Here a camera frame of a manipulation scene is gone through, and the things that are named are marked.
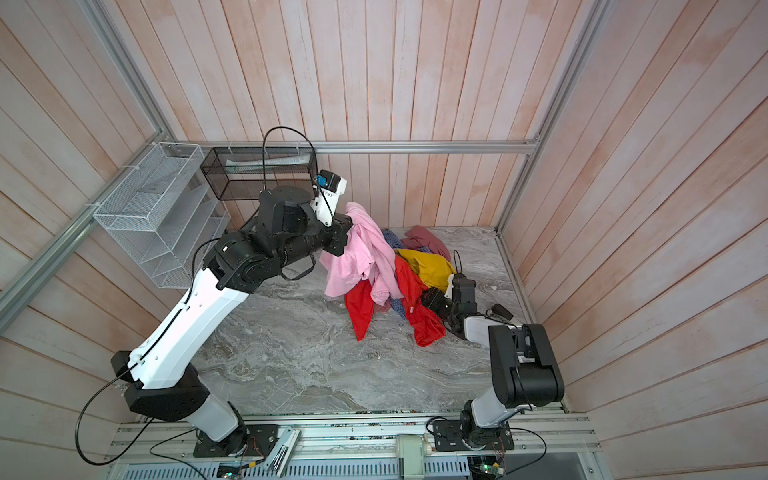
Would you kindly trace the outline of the red cloth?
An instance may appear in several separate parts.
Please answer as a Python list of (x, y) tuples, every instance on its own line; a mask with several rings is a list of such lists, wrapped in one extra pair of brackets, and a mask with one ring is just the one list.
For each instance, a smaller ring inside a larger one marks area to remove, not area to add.
[[(414, 330), (415, 342), (419, 347), (427, 347), (446, 335), (443, 321), (428, 307), (422, 304), (422, 294), (428, 290), (419, 276), (399, 255), (395, 256), (395, 276), (403, 298), (401, 310), (405, 319)], [(369, 280), (360, 281), (344, 295), (345, 305), (355, 332), (361, 341), (372, 322), (374, 300)]]

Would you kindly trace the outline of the blue plaid shirt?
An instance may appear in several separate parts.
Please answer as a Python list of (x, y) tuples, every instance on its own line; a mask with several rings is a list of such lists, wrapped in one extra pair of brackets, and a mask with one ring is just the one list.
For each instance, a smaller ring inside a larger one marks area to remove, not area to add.
[(424, 253), (430, 253), (431, 250), (426, 246), (420, 246), (420, 247), (408, 247), (406, 246), (403, 241), (391, 230), (389, 229), (383, 229), (381, 231), (386, 243), (393, 248), (394, 250), (398, 249), (409, 249), (409, 250), (415, 250), (419, 252)]

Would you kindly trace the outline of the yellow cloth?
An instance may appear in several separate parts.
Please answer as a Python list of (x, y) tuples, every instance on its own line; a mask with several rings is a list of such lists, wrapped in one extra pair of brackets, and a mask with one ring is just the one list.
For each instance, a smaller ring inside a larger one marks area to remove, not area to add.
[(439, 254), (416, 250), (396, 249), (395, 252), (408, 263), (427, 287), (437, 288), (443, 293), (448, 291), (456, 274), (456, 269), (449, 260)]

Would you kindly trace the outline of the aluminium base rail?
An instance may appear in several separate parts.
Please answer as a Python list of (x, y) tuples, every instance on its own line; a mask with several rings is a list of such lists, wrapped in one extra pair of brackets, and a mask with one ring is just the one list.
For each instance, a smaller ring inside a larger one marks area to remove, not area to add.
[(248, 416), (246, 451), (222, 456), (186, 423), (125, 424), (108, 479), (609, 479), (590, 420), (559, 405), (514, 416), (469, 447), (451, 413)]

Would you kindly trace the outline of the left aluminium frame rail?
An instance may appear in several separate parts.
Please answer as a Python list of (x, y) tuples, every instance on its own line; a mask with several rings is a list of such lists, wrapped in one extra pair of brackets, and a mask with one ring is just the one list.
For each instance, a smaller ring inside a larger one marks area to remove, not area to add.
[(95, 213), (112, 193), (124, 182), (148, 153), (160, 143), (173, 139), (164, 131), (155, 134), (136, 151), (126, 165), (68, 222), (42, 252), (31, 260), (13, 278), (10, 286), (1, 293), (1, 332), (4, 333), (20, 316), (23, 310), (54, 277), (68, 258), (84, 242), (95, 228)]

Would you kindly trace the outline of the maroon cloth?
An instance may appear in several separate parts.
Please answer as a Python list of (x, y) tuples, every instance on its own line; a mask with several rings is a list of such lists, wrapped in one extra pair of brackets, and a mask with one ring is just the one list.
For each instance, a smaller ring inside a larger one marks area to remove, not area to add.
[(431, 231), (423, 226), (414, 226), (405, 233), (405, 237), (401, 239), (405, 248), (411, 250), (418, 250), (420, 248), (427, 248), (430, 253), (440, 255), (446, 260), (451, 261), (451, 252)]

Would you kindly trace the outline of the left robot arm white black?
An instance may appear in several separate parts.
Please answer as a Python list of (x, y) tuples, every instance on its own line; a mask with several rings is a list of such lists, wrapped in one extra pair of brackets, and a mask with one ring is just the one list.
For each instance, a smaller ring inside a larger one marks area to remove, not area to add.
[(132, 351), (112, 360), (127, 384), (129, 410), (165, 422), (185, 421), (224, 456), (242, 454), (249, 432), (230, 404), (202, 382), (191, 361), (219, 324), (260, 285), (284, 268), (323, 251), (343, 254), (352, 226), (337, 212), (346, 182), (266, 189), (259, 209), (240, 229), (208, 243), (201, 269), (159, 327)]

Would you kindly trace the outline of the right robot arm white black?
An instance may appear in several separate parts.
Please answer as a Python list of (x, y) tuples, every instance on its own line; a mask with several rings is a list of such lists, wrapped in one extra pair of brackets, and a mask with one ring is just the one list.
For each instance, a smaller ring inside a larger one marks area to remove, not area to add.
[(422, 295), (420, 305), (443, 321), (446, 330), (489, 350), (492, 386), (465, 403), (460, 417), (433, 417), (427, 433), (439, 452), (514, 448), (508, 421), (526, 411), (559, 402), (563, 381), (549, 337), (539, 324), (517, 323), (500, 304), (486, 313), (477, 308), (476, 282), (453, 276), (451, 296), (436, 287)]

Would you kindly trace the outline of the pink cloth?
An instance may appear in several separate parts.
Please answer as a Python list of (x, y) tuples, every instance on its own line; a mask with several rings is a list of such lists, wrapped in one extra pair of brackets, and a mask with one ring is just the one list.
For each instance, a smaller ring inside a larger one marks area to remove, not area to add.
[(394, 249), (362, 205), (348, 202), (346, 214), (353, 225), (347, 233), (344, 253), (334, 256), (323, 251), (320, 255), (320, 263), (327, 270), (325, 295), (343, 296), (360, 281), (368, 280), (375, 304), (383, 306), (389, 298), (402, 299)]

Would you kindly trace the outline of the horizontal aluminium frame rail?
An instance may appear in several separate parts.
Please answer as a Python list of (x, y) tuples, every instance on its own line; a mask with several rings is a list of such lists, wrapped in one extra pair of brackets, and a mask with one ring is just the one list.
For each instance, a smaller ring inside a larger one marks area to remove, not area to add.
[(318, 154), (531, 154), (535, 140), (313, 141)]

